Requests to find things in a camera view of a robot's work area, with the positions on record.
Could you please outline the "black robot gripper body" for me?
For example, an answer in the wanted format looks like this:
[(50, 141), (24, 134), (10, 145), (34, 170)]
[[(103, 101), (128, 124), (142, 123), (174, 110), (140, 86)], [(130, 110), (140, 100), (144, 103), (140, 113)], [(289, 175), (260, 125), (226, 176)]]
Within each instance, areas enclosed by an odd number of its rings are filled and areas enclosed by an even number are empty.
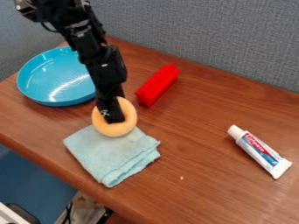
[(100, 99), (111, 101), (114, 97), (123, 96), (122, 83), (127, 81), (127, 67), (118, 47), (90, 27), (72, 29), (70, 40), (79, 53), (79, 61), (88, 69)]

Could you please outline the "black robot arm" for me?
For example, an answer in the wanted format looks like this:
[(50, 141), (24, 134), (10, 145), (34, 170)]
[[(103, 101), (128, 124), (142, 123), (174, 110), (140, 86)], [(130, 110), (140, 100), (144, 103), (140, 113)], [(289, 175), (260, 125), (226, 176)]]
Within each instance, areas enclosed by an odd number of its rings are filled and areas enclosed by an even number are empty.
[(96, 109), (108, 124), (122, 123), (126, 116), (118, 98), (126, 96), (122, 83), (127, 81), (127, 67), (118, 47), (107, 42), (90, 0), (14, 0), (14, 7), (47, 31), (64, 37), (88, 70)]

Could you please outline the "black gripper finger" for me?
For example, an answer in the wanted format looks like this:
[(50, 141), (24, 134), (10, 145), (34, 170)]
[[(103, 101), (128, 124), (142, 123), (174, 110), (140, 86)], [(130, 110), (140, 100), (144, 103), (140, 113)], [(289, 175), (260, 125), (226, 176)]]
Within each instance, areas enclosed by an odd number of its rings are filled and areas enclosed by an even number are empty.
[(124, 97), (120, 84), (104, 86), (96, 91), (98, 111), (108, 124), (122, 123), (126, 120), (118, 97)]

